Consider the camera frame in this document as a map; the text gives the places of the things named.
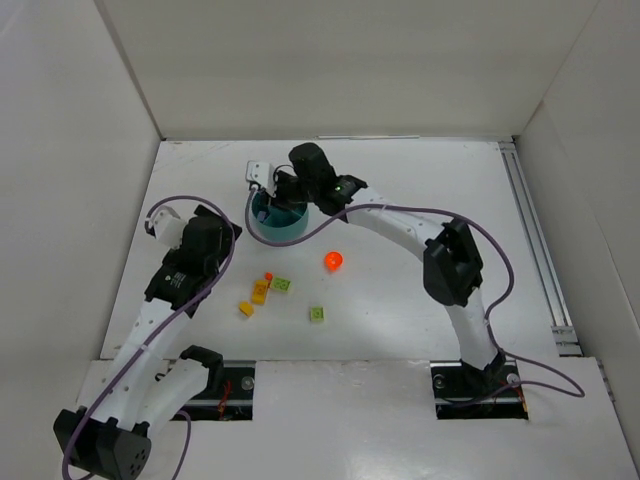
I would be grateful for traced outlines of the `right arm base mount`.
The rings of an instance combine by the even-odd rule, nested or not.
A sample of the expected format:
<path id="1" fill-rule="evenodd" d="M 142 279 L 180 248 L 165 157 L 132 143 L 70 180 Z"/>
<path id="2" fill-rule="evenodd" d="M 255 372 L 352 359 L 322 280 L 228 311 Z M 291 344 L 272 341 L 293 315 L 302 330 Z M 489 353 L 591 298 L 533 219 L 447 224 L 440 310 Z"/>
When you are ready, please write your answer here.
<path id="1" fill-rule="evenodd" d="M 519 379 L 513 361 L 508 361 L 489 383 L 473 380 L 460 362 L 433 362 L 430 372 L 438 420 L 529 419 L 520 388 L 495 394 L 509 379 Z"/>

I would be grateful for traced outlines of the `long yellow lego brick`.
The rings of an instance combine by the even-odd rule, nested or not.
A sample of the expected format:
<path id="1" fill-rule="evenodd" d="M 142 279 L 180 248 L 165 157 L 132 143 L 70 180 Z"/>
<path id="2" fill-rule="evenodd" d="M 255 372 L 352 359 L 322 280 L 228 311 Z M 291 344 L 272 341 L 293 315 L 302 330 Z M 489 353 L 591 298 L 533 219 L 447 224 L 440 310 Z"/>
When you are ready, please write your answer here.
<path id="1" fill-rule="evenodd" d="M 269 292 L 270 282 L 266 279 L 254 282 L 251 293 L 251 302 L 256 305 L 264 305 Z"/>

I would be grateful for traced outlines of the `small yellow lego brick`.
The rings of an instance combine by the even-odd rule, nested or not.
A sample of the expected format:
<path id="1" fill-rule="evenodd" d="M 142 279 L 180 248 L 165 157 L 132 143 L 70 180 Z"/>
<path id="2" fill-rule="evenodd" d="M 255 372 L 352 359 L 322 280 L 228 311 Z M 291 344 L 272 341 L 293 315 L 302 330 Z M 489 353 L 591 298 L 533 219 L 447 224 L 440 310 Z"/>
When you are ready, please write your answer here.
<path id="1" fill-rule="evenodd" d="M 238 304 L 239 311 L 246 317 L 251 317 L 254 314 L 254 307 L 251 303 L 243 301 Z"/>

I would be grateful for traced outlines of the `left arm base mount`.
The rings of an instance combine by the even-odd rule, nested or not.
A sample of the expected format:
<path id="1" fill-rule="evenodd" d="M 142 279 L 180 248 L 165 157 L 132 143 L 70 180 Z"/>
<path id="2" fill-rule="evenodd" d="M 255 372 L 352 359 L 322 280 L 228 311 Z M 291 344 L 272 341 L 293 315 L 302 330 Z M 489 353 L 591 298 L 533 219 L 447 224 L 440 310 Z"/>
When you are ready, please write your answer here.
<path id="1" fill-rule="evenodd" d="M 251 421 L 255 388 L 255 361 L 227 361 L 216 390 L 205 390 L 181 410 L 192 421 Z"/>

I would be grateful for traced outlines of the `orange round lego piece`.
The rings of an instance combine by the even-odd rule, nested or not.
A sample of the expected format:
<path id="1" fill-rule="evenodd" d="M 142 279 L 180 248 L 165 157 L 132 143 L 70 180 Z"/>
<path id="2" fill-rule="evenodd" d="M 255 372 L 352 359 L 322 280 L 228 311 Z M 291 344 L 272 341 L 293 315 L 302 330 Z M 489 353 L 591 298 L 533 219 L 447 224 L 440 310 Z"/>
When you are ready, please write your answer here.
<path id="1" fill-rule="evenodd" d="M 330 251 L 324 257 L 326 269 L 331 272 L 337 272 L 343 265 L 344 257 L 338 251 Z"/>

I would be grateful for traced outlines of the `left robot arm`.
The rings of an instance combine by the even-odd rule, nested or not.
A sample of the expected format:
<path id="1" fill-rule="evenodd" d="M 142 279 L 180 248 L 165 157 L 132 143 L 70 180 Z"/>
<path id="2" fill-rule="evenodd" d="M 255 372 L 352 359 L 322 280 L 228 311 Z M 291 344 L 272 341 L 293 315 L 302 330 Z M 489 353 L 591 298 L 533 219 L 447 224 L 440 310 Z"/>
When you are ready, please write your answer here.
<path id="1" fill-rule="evenodd" d="M 200 198 L 197 203 L 188 220 L 166 200 L 145 218 L 145 231 L 168 251 L 100 393 L 75 411 L 61 410 L 54 422 L 63 478 L 71 468 L 84 471 L 86 478 L 138 478 L 153 436 L 188 400 L 220 384 L 222 355 L 195 345 L 162 379 L 155 377 L 169 347 L 228 269 L 242 232 L 212 202 Z"/>

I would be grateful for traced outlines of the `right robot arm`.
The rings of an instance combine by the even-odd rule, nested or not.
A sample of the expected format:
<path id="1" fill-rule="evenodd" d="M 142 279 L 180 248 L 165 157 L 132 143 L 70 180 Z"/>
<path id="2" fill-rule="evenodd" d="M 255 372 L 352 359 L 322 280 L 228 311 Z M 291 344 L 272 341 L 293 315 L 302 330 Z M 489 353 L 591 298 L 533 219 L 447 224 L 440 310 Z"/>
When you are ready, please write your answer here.
<path id="1" fill-rule="evenodd" d="M 413 254 L 422 264 L 426 293 L 444 306 L 451 320 L 462 364 L 483 374 L 504 364 L 490 333 L 480 291 L 483 260 L 467 221 L 453 217 L 437 223 L 392 204 L 365 181 L 337 174 L 315 143 L 294 147 L 289 161 L 292 174 L 266 164 L 250 168 L 247 177 L 281 209 L 311 203 L 325 215 L 377 233 Z"/>

